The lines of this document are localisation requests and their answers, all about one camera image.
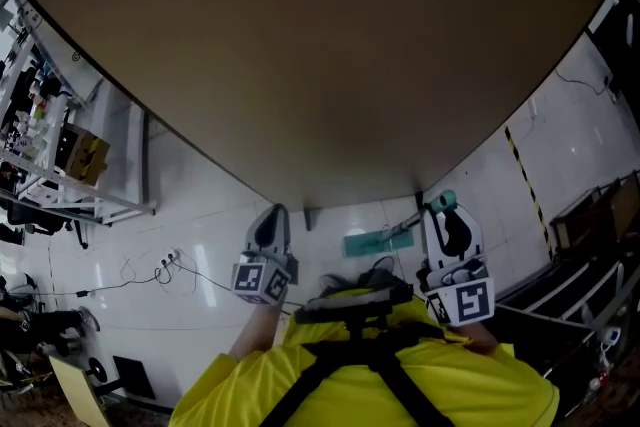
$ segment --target metal rack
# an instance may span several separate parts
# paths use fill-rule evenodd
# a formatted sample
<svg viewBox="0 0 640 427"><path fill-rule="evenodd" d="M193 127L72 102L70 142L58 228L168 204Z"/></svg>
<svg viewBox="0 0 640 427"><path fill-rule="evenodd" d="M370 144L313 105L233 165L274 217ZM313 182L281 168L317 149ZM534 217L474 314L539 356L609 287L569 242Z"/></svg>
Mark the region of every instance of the metal rack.
<svg viewBox="0 0 640 427"><path fill-rule="evenodd" d="M34 30L20 48L14 48L17 55L0 82L2 95L0 96L0 119L7 112L18 76L27 63L37 39L34 37L36 33L37 31ZM55 63L51 64L55 73L58 68ZM91 186L65 176L62 170L55 167L67 104L68 100L64 95L51 100L45 118L48 125L45 135L47 146L33 161L11 150L4 148L0 150L0 160L29 173L27 180L18 187L16 194L0 191L0 197L92 224L111 224L143 213L153 215L155 213L153 205L144 201L143 194L145 115L142 109L128 100L112 84L101 81L92 97L87 102L83 102L78 110L73 111L72 117L75 124L83 126L111 144L107 154L107 169L101 174L98 183ZM19 197L20 193L41 178L58 184L62 191L60 198L50 204L39 205ZM70 208L75 212L69 212L67 209Z"/></svg>

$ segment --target white tiled floor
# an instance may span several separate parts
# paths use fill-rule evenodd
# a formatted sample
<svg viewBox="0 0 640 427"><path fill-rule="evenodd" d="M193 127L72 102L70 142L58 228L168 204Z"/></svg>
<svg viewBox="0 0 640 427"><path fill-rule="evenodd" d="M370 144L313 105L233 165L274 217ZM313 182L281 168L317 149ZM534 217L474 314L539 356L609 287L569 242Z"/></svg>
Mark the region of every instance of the white tiled floor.
<svg viewBox="0 0 640 427"><path fill-rule="evenodd" d="M608 70L586 38L560 64L567 78L600 89ZM552 74L534 93L537 115L528 104L506 125L547 221L587 187L640 167L640 133L624 102L607 92L562 82ZM140 216L113 228L88 229L83 251L74 234L49 239L34 235L25 247L0 245L0 271L28 272L41 290L75 292L153 276L173 248L182 264L227 285L245 231L270 203L210 163L153 121L149 127L149 188L158 201L155 217ZM504 135L504 125L437 184L426 199L451 188L484 231L489 268L498 290L548 262L542 231L527 186ZM355 275L377 256L346 258L343 237L393 225L415 211L413 197L325 209L316 213L311 232L301 212L291 214L293 251L300 261L300 284L289 300L304 301L319 292L325 273ZM416 245L395 254L395 272L411 283L423 259ZM229 349L251 307L228 292L185 271L171 283L133 284L94 297L47 297L53 308L89 307L102 331L87 340L87 352L106 365L111 357L141 360L157 402L174 405L209 362Z"/></svg>

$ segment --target person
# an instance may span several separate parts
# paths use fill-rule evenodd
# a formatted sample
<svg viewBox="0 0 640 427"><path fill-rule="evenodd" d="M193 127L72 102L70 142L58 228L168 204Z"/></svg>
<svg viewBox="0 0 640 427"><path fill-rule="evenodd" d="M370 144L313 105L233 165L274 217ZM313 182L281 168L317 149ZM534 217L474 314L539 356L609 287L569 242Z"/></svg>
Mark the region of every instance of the person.
<svg viewBox="0 0 640 427"><path fill-rule="evenodd" d="M393 262L386 257L376 262L355 282L324 277L322 297L388 287L399 280L389 261ZM403 371L400 376L395 374L395 382L402 385L394 385L394 390L388 384L393 381L390 368L382 360L327 370L322 367L332 362L323 359L314 366L331 355L326 348L332 344L327 342L349 340L343 322L299 325L291 317L282 345L274 347L281 313L281 305L255 307L229 353L219 355L180 400L171 417L172 427L285 423L540 427L553 422L559 393L549 381L517 360L481 324L440 329L417 296L393 307L386 316L388 332L384 335L373 327L362 332L363 341L381 336L393 340L394 333L419 326L416 332L420 335L413 344L394 350L391 370ZM359 357L350 354L352 360ZM393 366L398 363L401 369ZM320 377L309 384L315 379L310 374ZM419 397L414 393L416 387Z"/></svg>
<svg viewBox="0 0 640 427"><path fill-rule="evenodd" d="M29 354L38 344L46 342L65 355L66 346L60 334L69 328L81 329L83 325L100 331L100 324L84 306L51 313L15 312L0 306L0 349Z"/></svg>
<svg viewBox="0 0 640 427"><path fill-rule="evenodd" d="M6 224L0 223L0 240L18 246L24 245L24 230L20 228L9 228Z"/></svg>
<svg viewBox="0 0 640 427"><path fill-rule="evenodd" d="M28 290L30 293L18 293L12 294L7 290L7 280L3 275L0 275L0 306L19 312L29 307L33 303L34 292L36 290L36 283L33 278L27 273L24 274L25 282L22 285L14 287L15 290Z"/></svg>

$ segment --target electrical cable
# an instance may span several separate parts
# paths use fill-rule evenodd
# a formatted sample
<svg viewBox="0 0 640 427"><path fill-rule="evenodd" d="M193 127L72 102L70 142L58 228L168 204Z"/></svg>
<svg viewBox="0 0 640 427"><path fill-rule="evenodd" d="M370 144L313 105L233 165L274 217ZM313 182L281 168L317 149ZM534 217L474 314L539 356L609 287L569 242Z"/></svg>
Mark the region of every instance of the electrical cable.
<svg viewBox="0 0 640 427"><path fill-rule="evenodd" d="M582 84L583 86L590 87L591 89L593 89L593 92L596 94L596 96L600 96L602 93L604 93L607 90L606 83L605 83L605 86L600 91L598 91L594 86L592 86L588 82L584 82L582 80L567 79L567 78L563 77L562 75L560 75L560 72L558 71L558 68L555 68L553 71L555 71L556 74L558 75L558 77L560 77L565 82L568 82L570 84Z"/></svg>
<svg viewBox="0 0 640 427"><path fill-rule="evenodd" d="M229 287L226 287L224 285L221 285L220 283L217 283L215 281L213 281L211 278L209 278L208 276L205 276L204 274L202 274L201 272L198 271L194 271L193 269L188 269L187 267L184 267L183 265L180 265L178 262L176 262L177 258L173 258L173 255L169 255L169 261L175 265L176 267L178 267L179 269L182 269L184 271L190 272L191 274L195 274L196 276L200 276L203 279L206 279L209 283L222 288L223 290L226 290L227 292L231 292L231 289ZM302 308L304 305L303 304L299 304L299 303L293 303L291 301L284 301L282 304L290 304L292 306L299 306L300 308ZM291 312L288 312L286 310L282 310L282 313L284 313L285 315L291 315Z"/></svg>
<svg viewBox="0 0 640 427"><path fill-rule="evenodd" d="M180 254L182 256L186 256L189 260L191 260L191 262L193 263L193 268L194 270L197 272L198 271L198 262L196 262L191 256L189 256L187 253L185 253L184 251L180 250ZM169 257L169 261L171 261L173 259L173 254L169 254L167 255ZM196 293L196 290L198 288L198 275L194 274L193 275L193 288L191 289L191 295Z"/></svg>
<svg viewBox="0 0 640 427"><path fill-rule="evenodd" d="M150 283L151 281L157 281L158 283L160 283L161 285L167 285L168 283L171 282L172 276L171 273L169 272L169 270L167 270L167 274L169 274L169 279L167 281L161 281L160 280L160 276L162 275L162 269L160 267L156 267L153 271L153 277L149 278L149 279L145 279L145 280L134 280L131 279L129 281L125 281L124 283L121 283L120 285L111 285L108 287L97 287L97 288L92 288L90 290L78 290L77 292L38 292L38 295L41 296L65 296L65 295L75 295L76 297L86 297L89 294L93 293L93 292L100 292L102 290L114 290L117 288L123 288L126 287L127 285L130 285L132 283L135 284L139 284L142 285L144 283Z"/></svg>
<svg viewBox="0 0 640 427"><path fill-rule="evenodd" d="M122 268L120 269L120 279L122 281L126 281L125 277L123 276L124 274L124 270L129 267L129 269L131 269L131 272L133 272L133 278L131 279L136 279L138 277L138 275L136 274L136 270L131 266L131 264L129 263L131 261L131 259L133 258L133 256L130 256L129 258L125 258L124 260L124 264L122 265Z"/></svg>
<svg viewBox="0 0 640 427"><path fill-rule="evenodd" d="M33 377L28 377L27 379L21 379L20 382L21 383L26 383L26 382L29 382L29 381L37 381L38 379L42 379L43 381L46 381L52 375L53 375L53 372L48 372L48 373L42 374L42 375L34 375Z"/></svg>

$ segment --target chair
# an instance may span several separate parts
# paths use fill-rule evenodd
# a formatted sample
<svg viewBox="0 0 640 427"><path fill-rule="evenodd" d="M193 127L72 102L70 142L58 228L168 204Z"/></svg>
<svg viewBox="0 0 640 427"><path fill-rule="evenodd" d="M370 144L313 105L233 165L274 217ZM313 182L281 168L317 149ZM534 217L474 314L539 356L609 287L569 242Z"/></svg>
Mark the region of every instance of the chair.
<svg viewBox="0 0 640 427"><path fill-rule="evenodd" d="M7 205L7 221L13 226L24 225L24 229L27 233L40 233L42 235L52 236L54 233L59 232L64 225L67 231L71 231L71 221L66 221L59 215L50 214L36 208L31 208L27 205L20 203L9 202ZM82 249L87 249L89 244L82 240L82 233L80 232L80 223L76 220L73 221L73 225L78 236L78 243L82 246Z"/></svg>

